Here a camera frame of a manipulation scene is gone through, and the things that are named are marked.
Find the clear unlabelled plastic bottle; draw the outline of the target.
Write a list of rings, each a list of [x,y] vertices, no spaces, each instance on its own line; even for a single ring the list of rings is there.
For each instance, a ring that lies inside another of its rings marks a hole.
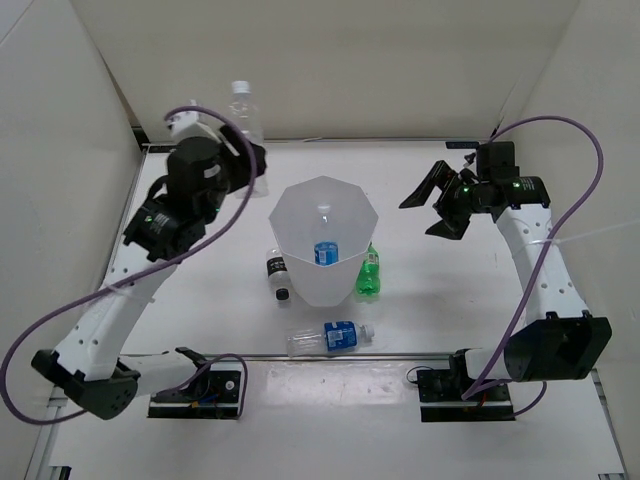
[[[231,120],[239,127],[243,135],[253,144],[264,146],[264,135],[259,111],[251,93],[251,86],[248,81],[237,80],[231,83],[232,100],[229,106]],[[238,199],[244,198],[247,187],[235,192]],[[269,187],[266,175],[261,175],[256,179],[252,192],[252,198],[263,198],[269,195]]]

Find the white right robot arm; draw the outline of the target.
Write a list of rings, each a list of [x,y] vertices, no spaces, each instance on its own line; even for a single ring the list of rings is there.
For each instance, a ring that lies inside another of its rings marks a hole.
[[[593,315],[573,285],[554,243],[550,197],[543,181],[523,176],[512,161],[478,161],[476,168],[434,164],[401,202],[424,205],[434,189],[440,219],[427,234],[459,240],[475,214],[488,214],[504,238],[523,296],[506,332],[492,348],[468,349],[463,366],[449,375],[460,399],[477,396],[488,381],[581,380],[592,370],[612,336],[609,320]]]

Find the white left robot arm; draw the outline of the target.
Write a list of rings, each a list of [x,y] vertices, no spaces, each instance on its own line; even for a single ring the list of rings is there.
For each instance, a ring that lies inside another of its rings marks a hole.
[[[123,232],[123,249],[103,286],[54,348],[31,365],[80,408],[102,420],[121,414],[139,396],[177,390],[188,400],[206,395],[208,362],[179,347],[146,356],[122,348],[157,290],[208,241],[225,197],[254,185],[266,170],[265,150],[242,130],[187,133],[175,139],[166,173],[149,187]]]

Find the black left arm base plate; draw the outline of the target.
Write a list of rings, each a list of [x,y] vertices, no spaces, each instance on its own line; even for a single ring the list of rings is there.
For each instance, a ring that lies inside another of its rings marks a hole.
[[[207,358],[186,347],[176,352],[195,366],[195,377],[184,386],[150,397],[149,419],[239,420],[244,412],[248,365],[243,357],[225,353]]]

